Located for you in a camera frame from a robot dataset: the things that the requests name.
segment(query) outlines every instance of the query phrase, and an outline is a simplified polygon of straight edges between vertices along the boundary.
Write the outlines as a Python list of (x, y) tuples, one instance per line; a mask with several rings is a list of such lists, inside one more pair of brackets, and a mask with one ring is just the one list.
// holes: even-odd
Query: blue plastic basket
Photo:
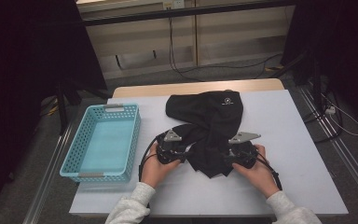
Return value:
[(89, 106), (60, 175), (75, 182), (129, 182), (140, 124), (137, 104)]

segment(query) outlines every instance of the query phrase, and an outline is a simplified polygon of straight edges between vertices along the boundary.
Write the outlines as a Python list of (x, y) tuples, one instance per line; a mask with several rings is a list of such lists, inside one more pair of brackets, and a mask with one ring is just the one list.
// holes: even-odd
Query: white sleeve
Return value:
[(105, 224), (140, 223), (149, 215), (150, 209), (146, 206), (155, 193), (156, 191), (145, 183), (137, 183), (130, 198), (123, 197), (118, 201)]
[(278, 191), (270, 196), (267, 199), (267, 204), (272, 207), (277, 217), (275, 224), (322, 223), (308, 208), (295, 206), (283, 191)]

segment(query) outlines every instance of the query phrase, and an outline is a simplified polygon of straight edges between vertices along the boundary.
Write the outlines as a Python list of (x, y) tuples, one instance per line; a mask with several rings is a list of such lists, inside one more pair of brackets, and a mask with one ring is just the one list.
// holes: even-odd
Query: person's left hand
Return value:
[(170, 171), (180, 164), (180, 160), (168, 164), (159, 162), (157, 158), (157, 145), (157, 143), (153, 144), (149, 154), (145, 158), (147, 161), (145, 162), (141, 179), (141, 182), (146, 183), (153, 189), (156, 188), (158, 183), (161, 182)]

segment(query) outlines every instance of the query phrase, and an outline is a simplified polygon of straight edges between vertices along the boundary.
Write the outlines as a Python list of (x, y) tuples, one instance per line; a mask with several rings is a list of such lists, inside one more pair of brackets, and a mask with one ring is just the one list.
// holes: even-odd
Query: white wire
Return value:
[[(348, 116), (350, 119), (352, 119), (355, 123), (357, 123), (358, 125), (358, 121), (356, 119), (354, 119), (351, 115), (349, 115), (347, 112), (343, 111), (341, 108), (339, 108), (338, 106), (336, 106), (335, 104), (333, 104), (333, 102), (331, 102), (329, 99), (327, 99), (327, 97), (325, 97), (323, 94), (322, 94), (322, 97), (324, 99), (326, 99), (333, 107), (335, 107), (337, 110), (341, 111), (342, 113), (344, 113), (346, 116)], [(350, 131), (344, 129), (343, 127), (341, 127), (334, 119), (333, 117), (331, 116), (330, 114), (330, 119), (335, 122), (335, 124), (340, 128), (342, 129), (343, 131), (345, 131), (346, 133), (349, 133), (351, 135), (355, 135), (355, 136), (358, 136), (358, 133), (351, 133)]]

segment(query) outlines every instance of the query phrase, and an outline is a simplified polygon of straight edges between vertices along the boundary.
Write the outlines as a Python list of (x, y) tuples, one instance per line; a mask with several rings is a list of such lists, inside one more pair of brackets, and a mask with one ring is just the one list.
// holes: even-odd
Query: hand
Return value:
[[(266, 158), (266, 149), (260, 145), (255, 145), (255, 147), (258, 152)], [(270, 169), (260, 161), (257, 161), (251, 169), (246, 169), (237, 163), (233, 163), (232, 167), (240, 174), (248, 178), (251, 184), (260, 190), (266, 198), (269, 198), (272, 194), (279, 191)]]
[(153, 144), (150, 148), (150, 152), (145, 158), (144, 169), (142, 171), (141, 182), (146, 183), (153, 189), (156, 188), (159, 182), (161, 182), (165, 176), (176, 168), (180, 164), (180, 160), (170, 162), (168, 164), (162, 164), (157, 158), (157, 145)]

